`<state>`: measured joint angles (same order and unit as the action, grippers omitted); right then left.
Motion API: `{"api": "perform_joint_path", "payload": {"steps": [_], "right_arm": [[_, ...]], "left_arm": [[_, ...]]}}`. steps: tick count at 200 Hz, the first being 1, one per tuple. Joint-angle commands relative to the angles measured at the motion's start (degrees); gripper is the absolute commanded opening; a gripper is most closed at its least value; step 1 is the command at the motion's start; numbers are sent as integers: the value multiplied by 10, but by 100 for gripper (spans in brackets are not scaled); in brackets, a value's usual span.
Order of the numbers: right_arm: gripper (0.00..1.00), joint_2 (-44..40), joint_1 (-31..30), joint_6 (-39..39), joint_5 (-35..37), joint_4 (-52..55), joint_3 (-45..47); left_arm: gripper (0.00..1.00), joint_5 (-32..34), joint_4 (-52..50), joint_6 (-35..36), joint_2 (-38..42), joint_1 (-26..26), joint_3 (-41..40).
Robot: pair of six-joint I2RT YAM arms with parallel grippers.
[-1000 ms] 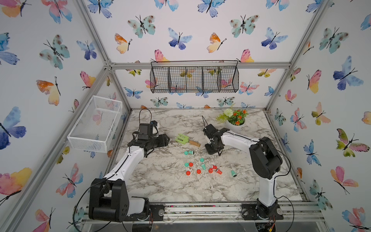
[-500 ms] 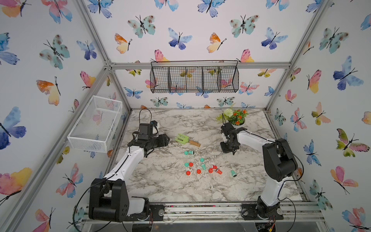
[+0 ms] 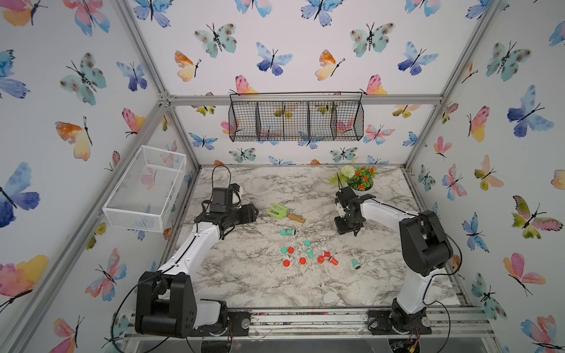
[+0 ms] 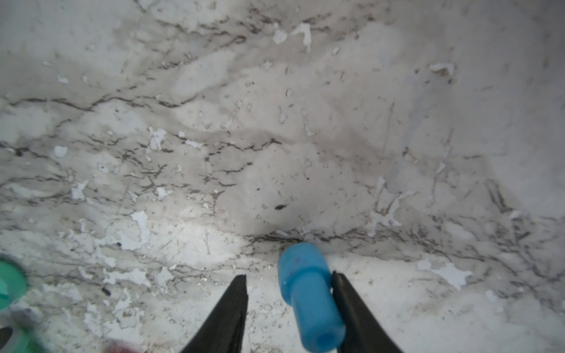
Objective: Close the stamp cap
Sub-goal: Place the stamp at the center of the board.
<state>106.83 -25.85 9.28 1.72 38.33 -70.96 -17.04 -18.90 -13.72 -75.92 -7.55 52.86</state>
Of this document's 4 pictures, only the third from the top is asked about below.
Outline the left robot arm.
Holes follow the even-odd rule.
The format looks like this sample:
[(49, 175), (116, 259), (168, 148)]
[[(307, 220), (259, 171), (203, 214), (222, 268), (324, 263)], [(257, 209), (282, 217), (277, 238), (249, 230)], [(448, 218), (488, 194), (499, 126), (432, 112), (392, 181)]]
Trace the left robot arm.
[(138, 281), (135, 331), (141, 335), (188, 338), (223, 335), (229, 327), (224, 301), (198, 299), (196, 276), (207, 253), (240, 224), (259, 214), (253, 204), (225, 213), (203, 212), (185, 243), (158, 270), (144, 272)]

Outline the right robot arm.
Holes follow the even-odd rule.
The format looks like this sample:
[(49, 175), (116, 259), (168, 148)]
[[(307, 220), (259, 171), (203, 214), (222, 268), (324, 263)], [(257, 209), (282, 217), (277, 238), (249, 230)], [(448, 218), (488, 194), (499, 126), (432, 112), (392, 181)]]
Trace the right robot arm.
[(414, 214), (388, 205), (371, 194), (357, 195), (349, 186), (335, 195), (339, 216), (338, 233), (357, 235), (368, 220), (382, 224), (400, 235), (403, 260), (407, 266), (401, 291), (391, 307), (368, 313), (372, 335), (431, 334), (425, 297), (436, 275), (453, 256), (453, 248), (438, 216), (430, 210)]

